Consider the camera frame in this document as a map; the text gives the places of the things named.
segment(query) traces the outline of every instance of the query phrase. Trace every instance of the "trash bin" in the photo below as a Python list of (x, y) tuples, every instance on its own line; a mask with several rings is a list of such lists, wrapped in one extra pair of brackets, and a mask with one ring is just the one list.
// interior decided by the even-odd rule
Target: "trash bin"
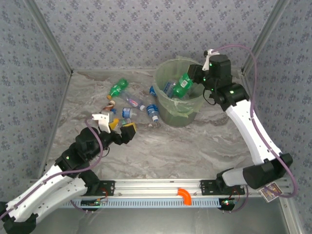
[(157, 94), (157, 104), (161, 119), (173, 127), (184, 127), (190, 124), (204, 103), (202, 84), (192, 86), (189, 100), (170, 99), (163, 92), (168, 81), (178, 79), (188, 71), (189, 65), (199, 64), (190, 58), (176, 58), (159, 65), (154, 74), (153, 87)]

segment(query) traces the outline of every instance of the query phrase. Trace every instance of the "patterned wallpaper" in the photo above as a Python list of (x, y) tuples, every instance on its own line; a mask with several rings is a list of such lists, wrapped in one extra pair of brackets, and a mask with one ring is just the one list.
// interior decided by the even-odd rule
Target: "patterned wallpaper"
[(22, 0), (1, 1), (0, 200), (36, 178), (67, 81)]
[[(276, 0), (37, 0), (74, 69), (147, 68), (176, 55), (204, 62), (224, 44), (252, 47)], [(229, 51), (233, 66), (245, 51)]]
[[(312, 2), (286, 8), (259, 58), (258, 115), (269, 135), (291, 153), (299, 184), (295, 198), (312, 233)], [(254, 75), (249, 75), (253, 85)]]

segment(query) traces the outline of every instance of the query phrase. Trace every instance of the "plastic bag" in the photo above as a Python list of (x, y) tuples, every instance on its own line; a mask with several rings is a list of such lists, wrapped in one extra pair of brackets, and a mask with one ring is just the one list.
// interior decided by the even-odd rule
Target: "plastic bag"
[(173, 116), (188, 117), (193, 112), (199, 112), (204, 103), (202, 84), (193, 84), (189, 100), (170, 99), (163, 92), (166, 83), (170, 80), (178, 81), (191, 64), (199, 63), (191, 58), (177, 57), (160, 64), (154, 73), (153, 87), (158, 101)]

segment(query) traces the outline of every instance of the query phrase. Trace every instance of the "marble floor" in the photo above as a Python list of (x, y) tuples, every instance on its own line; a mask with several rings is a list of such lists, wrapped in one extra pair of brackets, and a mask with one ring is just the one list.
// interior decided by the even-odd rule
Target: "marble floor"
[[(150, 98), (152, 72), (75, 72), (47, 164), (75, 141), (84, 119), (106, 104), (110, 87), (119, 78), (129, 81), (129, 92)], [(129, 105), (116, 98), (117, 112)], [(133, 121), (137, 133), (127, 145), (110, 146), (110, 153), (93, 169), (100, 179), (111, 178), (215, 178), (231, 167), (252, 165), (240, 132), (218, 106), (204, 103), (193, 123), (173, 128), (154, 125), (145, 113)]]

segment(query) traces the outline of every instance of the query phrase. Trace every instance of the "green plastic bottle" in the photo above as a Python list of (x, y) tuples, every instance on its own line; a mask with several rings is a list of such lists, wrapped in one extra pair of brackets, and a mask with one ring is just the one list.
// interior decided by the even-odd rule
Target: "green plastic bottle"
[(128, 81), (125, 78), (121, 78), (116, 84), (113, 85), (111, 90), (109, 91), (109, 95), (107, 95), (107, 98), (109, 100), (112, 99), (112, 97), (116, 97), (120, 94), (121, 90), (124, 90), (128, 86)]
[(174, 96), (182, 98), (193, 85), (187, 73), (184, 73), (174, 86)]

